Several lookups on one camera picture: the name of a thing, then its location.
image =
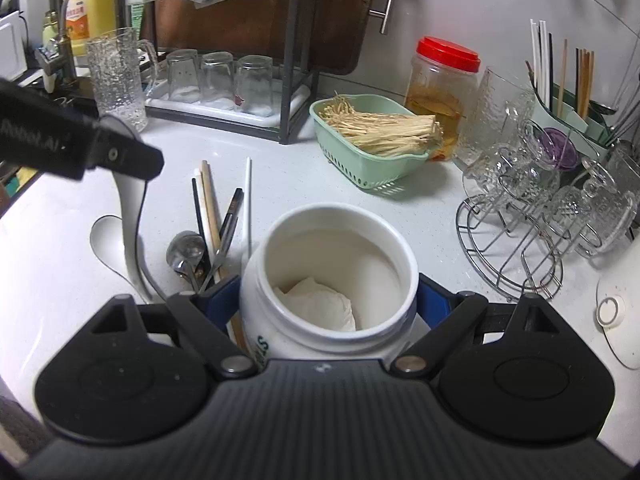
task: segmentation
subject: black chopstick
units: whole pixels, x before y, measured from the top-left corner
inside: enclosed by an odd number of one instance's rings
[[[580,79],[580,50],[578,48],[575,49],[575,103],[574,110],[578,113],[578,90],[580,87],[578,86]]]
[[[198,222],[198,232],[200,234],[200,236],[202,236],[203,240],[206,240],[206,238],[204,237],[204,228],[202,225],[202,216],[200,215],[200,201],[198,200],[198,186],[196,184],[196,179],[192,178],[191,179],[191,189],[193,190],[193,202],[196,206],[196,221]],[[205,276],[207,275],[207,273],[209,272],[210,269],[210,265],[209,265],[209,251],[207,251],[207,245],[205,244],[204,247],[204,254],[202,255],[202,267],[205,273]]]
[[[554,108],[554,42],[549,33],[549,111],[553,115]]]
[[[525,65],[527,65],[527,72],[529,72],[529,79],[531,80],[531,86],[533,86],[533,69],[531,68],[531,64],[529,63],[528,60],[525,59],[524,63]]]

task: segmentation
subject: white tray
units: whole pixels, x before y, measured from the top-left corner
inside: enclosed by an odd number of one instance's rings
[[[164,108],[165,110],[175,110],[177,112],[187,112],[190,114],[196,114],[205,117],[214,117],[227,121],[235,121],[236,123],[252,124],[253,126],[264,126],[266,128],[280,126],[282,81],[279,79],[275,79],[273,81],[273,109],[276,110],[277,113],[271,114],[270,116],[266,117],[238,112],[236,110],[220,110],[218,108],[201,105],[200,101],[197,101],[195,103],[169,101],[168,92],[169,83],[167,81],[161,82],[154,89],[151,97],[146,100],[146,106],[152,108]],[[309,90],[309,88],[305,85],[300,85],[300,87],[294,92],[291,97],[291,110],[289,113],[289,117],[291,117],[300,109],[302,103],[304,103],[310,95],[311,90]]]

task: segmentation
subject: white stick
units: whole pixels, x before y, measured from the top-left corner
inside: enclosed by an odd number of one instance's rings
[[[209,231],[209,216],[207,215],[207,206],[204,201],[204,184],[202,183],[202,173],[200,170],[193,172],[196,177],[196,188],[198,190],[198,206],[200,207],[200,217],[202,218],[202,230],[204,231],[204,243],[207,245],[207,253],[209,253],[209,265],[211,265],[211,259],[216,254],[213,248],[213,240],[211,239],[211,232]]]
[[[244,200],[242,201],[242,257],[241,276],[251,257],[251,158],[246,158],[246,173],[244,174]]]
[[[542,65],[540,66],[541,78],[544,82],[543,84],[543,94],[542,102],[545,104],[547,108],[551,108],[551,103],[549,102],[549,85],[551,82],[549,81],[549,36],[546,33],[546,22],[540,21],[540,46],[542,48]]]
[[[540,58],[540,53],[536,49],[536,45],[538,44],[538,24],[533,20],[529,20],[531,22],[531,47],[533,49],[533,88],[538,88],[538,72],[540,67],[538,65],[538,61]]]

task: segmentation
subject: glass cup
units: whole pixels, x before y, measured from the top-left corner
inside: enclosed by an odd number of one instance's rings
[[[529,120],[510,144],[495,144],[463,172],[462,184],[481,210],[508,202],[539,204],[558,190],[558,154],[552,138]]]
[[[583,157],[582,165],[586,171],[578,175],[569,186],[559,189],[545,205],[542,214],[548,228],[569,242],[563,253],[587,240],[593,249],[599,250],[602,247],[602,238],[589,225],[593,214],[593,199],[603,190],[617,192],[613,177],[602,164]],[[582,184],[582,189],[575,187],[585,174],[589,178]]]
[[[586,258],[605,251],[626,233],[640,203],[640,167],[625,146],[619,144],[610,152],[606,169],[617,190],[600,188],[591,199],[589,226],[597,235],[586,231],[586,240],[580,240],[576,247],[577,253]]]
[[[530,119],[534,99],[528,83],[488,67],[478,89],[476,104],[460,131],[454,158],[468,166],[494,144],[511,142],[512,139],[505,137],[509,133],[505,122],[510,116],[516,117],[519,124]]]
[[[230,110],[234,107],[234,57],[229,52],[211,52],[200,62],[200,103]]]
[[[174,50],[166,57],[169,100],[194,103],[200,100],[198,51],[194,48]]]
[[[266,56],[244,56],[236,71],[236,109],[261,117],[273,113],[273,59]]]
[[[142,91],[138,49],[146,51],[152,75]],[[98,113],[112,114],[141,132],[147,124],[145,96],[158,78],[158,56],[147,40],[137,40],[133,28],[118,28],[86,42],[87,61]]]

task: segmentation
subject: upside-down glass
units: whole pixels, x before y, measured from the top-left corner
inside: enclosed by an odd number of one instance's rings
[[[640,167],[629,156],[626,147],[618,144],[606,163],[618,190],[610,192],[600,188],[591,199],[589,225],[597,236],[585,232],[587,240],[580,240],[576,251],[584,257],[606,250],[629,229],[640,203]]]
[[[454,158],[468,166],[495,144],[509,144],[512,139],[504,137],[507,133],[503,127],[505,120],[510,113],[521,123],[530,119],[534,99],[527,82],[488,67],[478,89],[476,104],[461,128]]]
[[[272,79],[273,59],[266,56],[241,57],[236,71],[236,109],[261,117],[271,115]]]
[[[152,76],[142,91],[138,49],[146,51]],[[147,40],[137,40],[133,28],[118,28],[86,42],[87,60],[98,113],[113,114],[141,132],[147,124],[145,93],[158,78],[158,57]]]
[[[198,51],[194,48],[174,50],[166,57],[169,100],[194,103],[200,100]]]
[[[234,107],[234,57],[229,52],[204,54],[200,63],[200,103],[229,110]]]

